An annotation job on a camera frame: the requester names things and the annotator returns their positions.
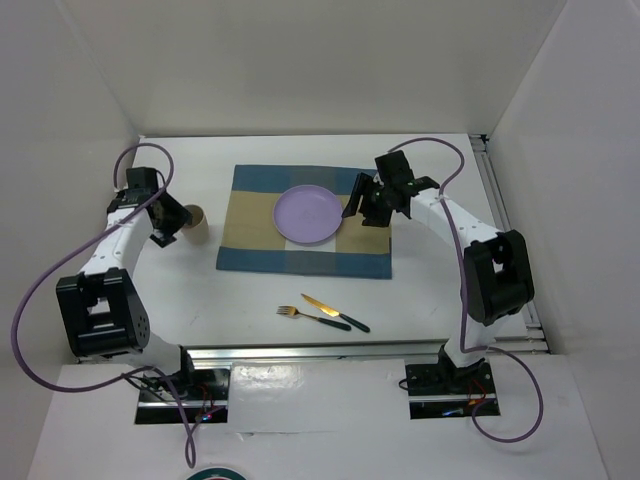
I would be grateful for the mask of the beige paper cup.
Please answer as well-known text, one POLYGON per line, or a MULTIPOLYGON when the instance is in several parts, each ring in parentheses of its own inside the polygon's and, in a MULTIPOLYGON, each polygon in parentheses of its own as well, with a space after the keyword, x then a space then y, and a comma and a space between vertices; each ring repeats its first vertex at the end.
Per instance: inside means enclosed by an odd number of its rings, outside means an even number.
POLYGON ((191 219, 181 228, 182 235, 191 245, 206 244, 210 239, 210 232, 204 210, 193 204, 186 205, 185 209, 190 213, 191 219))

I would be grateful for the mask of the purple plate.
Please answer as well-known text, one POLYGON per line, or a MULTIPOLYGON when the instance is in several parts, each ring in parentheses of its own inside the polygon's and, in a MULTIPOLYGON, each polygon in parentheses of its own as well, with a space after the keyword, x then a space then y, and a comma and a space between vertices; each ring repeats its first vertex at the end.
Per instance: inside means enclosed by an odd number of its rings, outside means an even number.
POLYGON ((290 242, 317 244, 332 237, 342 223, 340 199, 318 185, 300 185, 282 193, 273 207, 276 230, 290 242))

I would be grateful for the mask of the blue tan checked placemat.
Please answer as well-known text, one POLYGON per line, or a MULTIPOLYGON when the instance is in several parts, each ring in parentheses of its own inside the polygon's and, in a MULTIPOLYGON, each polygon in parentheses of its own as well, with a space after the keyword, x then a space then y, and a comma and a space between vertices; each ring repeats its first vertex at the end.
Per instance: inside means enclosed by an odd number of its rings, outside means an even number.
POLYGON ((358 168, 313 165, 237 165, 216 268, 388 280, 392 277, 391 229, 344 220, 337 234, 318 246, 296 245, 273 221, 277 199, 289 188, 318 185, 346 203, 358 168))

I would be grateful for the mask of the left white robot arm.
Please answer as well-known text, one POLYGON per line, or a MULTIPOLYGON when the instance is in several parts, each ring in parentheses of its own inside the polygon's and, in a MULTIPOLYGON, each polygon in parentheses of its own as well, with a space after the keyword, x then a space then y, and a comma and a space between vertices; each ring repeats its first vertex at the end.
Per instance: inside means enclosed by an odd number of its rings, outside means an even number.
POLYGON ((158 175, 149 167, 126 171, 126 187, 107 208, 107 227, 117 229, 106 233, 76 275, 57 282, 56 297, 75 357, 118 357, 134 366, 153 365, 164 372, 163 389, 184 399, 197 387, 193 362, 184 347, 152 332, 133 282, 144 245, 173 244, 176 233, 192 220, 185 206, 160 192, 158 175))

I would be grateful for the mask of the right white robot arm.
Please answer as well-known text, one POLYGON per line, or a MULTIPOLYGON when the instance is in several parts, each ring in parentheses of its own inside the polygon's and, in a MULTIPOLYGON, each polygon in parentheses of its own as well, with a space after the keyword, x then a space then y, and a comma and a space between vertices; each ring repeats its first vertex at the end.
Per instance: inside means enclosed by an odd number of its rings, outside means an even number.
POLYGON ((441 184, 428 176, 415 177, 401 150, 380 156, 375 163, 375 175, 356 176, 342 216, 361 214, 364 226, 387 227, 392 215, 401 213, 454 248, 462 319, 441 348, 436 379, 444 390, 460 391, 508 318, 533 299, 525 239, 516 230, 504 232, 484 223, 445 195, 464 161, 441 184))

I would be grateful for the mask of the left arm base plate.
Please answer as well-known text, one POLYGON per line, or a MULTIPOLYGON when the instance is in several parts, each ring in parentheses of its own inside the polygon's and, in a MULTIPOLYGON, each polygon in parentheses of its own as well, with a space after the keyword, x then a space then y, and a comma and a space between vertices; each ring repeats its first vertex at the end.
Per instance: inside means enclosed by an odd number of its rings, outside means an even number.
MULTIPOLYGON (((175 381, 175 387, 190 424, 223 424, 228 421, 231 368, 223 366, 194 370, 191 383, 175 381)), ((151 375, 131 379, 138 390, 136 425, 169 425, 182 422, 174 396, 164 382, 151 375)))

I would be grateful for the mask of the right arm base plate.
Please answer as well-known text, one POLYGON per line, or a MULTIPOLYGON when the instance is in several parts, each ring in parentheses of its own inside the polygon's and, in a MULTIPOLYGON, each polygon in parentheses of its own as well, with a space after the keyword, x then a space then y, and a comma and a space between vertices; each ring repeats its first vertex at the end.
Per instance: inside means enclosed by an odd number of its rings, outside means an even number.
POLYGON ((436 364, 408 364, 398 386, 408 394, 412 420, 471 417, 476 406, 478 416, 501 414, 487 361, 456 379, 446 379, 436 364))

